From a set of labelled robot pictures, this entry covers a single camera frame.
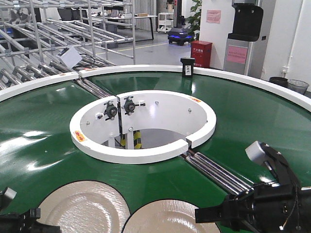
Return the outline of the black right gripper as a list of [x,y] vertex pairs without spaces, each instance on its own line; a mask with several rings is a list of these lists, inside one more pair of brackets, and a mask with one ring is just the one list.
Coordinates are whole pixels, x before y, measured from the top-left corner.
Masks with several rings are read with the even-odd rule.
[[248,158],[268,168],[279,186],[261,184],[240,195],[228,195],[217,206],[195,209],[196,223],[223,221],[235,231],[309,233],[311,191],[300,181],[285,157],[268,144],[255,141],[245,149]]

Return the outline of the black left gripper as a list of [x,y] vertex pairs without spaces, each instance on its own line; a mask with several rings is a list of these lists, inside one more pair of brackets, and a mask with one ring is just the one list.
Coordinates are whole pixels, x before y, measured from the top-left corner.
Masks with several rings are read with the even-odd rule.
[[[0,210],[8,207],[17,192],[6,187],[0,192]],[[1,233],[60,233],[60,226],[38,222],[41,218],[40,208],[31,208],[23,214],[9,213],[0,216]]]

